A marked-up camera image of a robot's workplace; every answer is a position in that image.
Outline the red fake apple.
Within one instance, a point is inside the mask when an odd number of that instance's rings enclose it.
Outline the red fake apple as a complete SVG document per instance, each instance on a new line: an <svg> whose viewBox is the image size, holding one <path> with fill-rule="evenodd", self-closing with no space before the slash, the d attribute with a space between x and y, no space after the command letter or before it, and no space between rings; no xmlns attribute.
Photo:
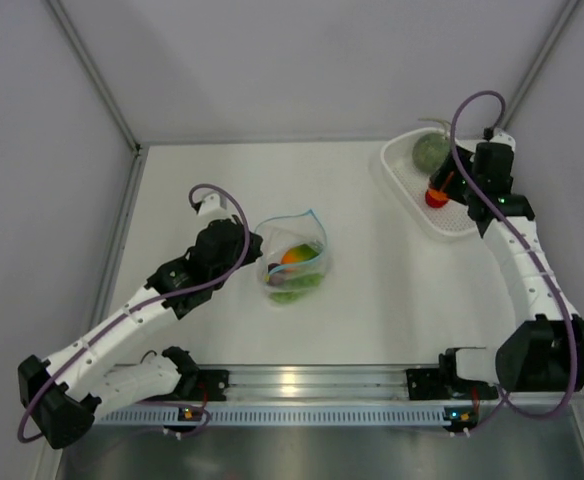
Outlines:
<svg viewBox="0 0 584 480"><path fill-rule="evenodd" d="M431 188L426 190L424 199L426 205L433 209L443 208L449 202L449 198L445 193Z"/></svg>

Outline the green fake melon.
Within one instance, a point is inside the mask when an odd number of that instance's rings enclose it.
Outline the green fake melon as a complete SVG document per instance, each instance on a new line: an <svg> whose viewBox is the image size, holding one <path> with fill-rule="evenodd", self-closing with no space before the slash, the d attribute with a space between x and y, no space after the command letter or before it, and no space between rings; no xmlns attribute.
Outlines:
<svg viewBox="0 0 584 480"><path fill-rule="evenodd" d="M448 120L423 118L423 121L438 123L441 130L426 133L418 138L412 149L412 161L417 170L431 175L444 163L450 150L450 128Z"/></svg>

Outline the clear zip top bag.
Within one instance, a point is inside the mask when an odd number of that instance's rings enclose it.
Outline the clear zip top bag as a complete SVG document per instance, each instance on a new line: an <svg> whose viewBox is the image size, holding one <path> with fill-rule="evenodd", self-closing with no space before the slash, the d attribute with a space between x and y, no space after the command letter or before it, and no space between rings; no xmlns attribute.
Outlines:
<svg viewBox="0 0 584 480"><path fill-rule="evenodd" d="M328 272L328 241L312 209L266 219L255 233L263 240L256 278L270 302L289 305L321 286Z"/></svg>

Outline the orange fake carrot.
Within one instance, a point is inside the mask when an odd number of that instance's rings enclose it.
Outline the orange fake carrot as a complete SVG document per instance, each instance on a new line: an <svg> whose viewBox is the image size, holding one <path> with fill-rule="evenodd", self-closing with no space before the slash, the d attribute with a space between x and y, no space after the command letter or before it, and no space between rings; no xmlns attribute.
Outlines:
<svg viewBox="0 0 584 480"><path fill-rule="evenodd" d="M429 187L440 192L445 192L454 177L454 171L437 171L430 177Z"/></svg>

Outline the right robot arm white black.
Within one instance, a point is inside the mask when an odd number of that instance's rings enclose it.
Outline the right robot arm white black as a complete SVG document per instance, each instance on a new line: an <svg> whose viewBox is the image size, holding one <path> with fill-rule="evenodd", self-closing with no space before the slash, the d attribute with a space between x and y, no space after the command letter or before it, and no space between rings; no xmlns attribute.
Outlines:
<svg viewBox="0 0 584 480"><path fill-rule="evenodd" d="M495 259L514 311L511 332L493 346L448 350L440 388L463 396L475 381L507 392L578 392L584 386L584 319L565 298L537 233L528 199L512 190L512 146L481 141L453 148L430 190L466 206Z"/></svg>

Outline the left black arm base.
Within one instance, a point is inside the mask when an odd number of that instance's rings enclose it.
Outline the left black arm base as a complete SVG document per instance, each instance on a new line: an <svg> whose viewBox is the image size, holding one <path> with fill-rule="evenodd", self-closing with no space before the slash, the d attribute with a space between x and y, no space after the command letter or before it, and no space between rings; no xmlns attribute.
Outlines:
<svg viewBox="0 0 584 480"><path fill-rule="evenodd" d="M180 381L175 390L168 394L148 398L149 402L206 403L225 402L225 390L229 385L230 372L224 369L203 368L196 376Z"/></svg>

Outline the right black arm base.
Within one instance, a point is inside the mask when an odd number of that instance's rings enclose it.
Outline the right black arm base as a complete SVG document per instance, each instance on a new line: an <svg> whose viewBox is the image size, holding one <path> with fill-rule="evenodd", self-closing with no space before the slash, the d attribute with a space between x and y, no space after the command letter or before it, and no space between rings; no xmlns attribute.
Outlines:
<svg viewBox="0 0 584 480"><path fill-rule="evenodd" d="M406 370L408 395L412 401L496 400L497 389L486 382L459 379L438 368Z"/></svg>

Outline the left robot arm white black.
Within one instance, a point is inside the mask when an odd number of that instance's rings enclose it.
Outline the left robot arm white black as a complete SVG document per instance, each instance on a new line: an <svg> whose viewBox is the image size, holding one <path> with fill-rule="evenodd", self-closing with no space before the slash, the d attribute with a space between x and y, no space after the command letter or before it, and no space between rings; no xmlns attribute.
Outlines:
<svg viewBox="0 0 584 480"><path fill-rule="evenodd" d="M24 359L17 368L24 408L18 441L43 438L63 449L112 411L154 396L191 397L198 367L178 347L145 365L112 368L156 331L208 302L231 275L261 257L261 244L243 214L215 219L184 255L159 266L106 320L60 351Z"/></svg>

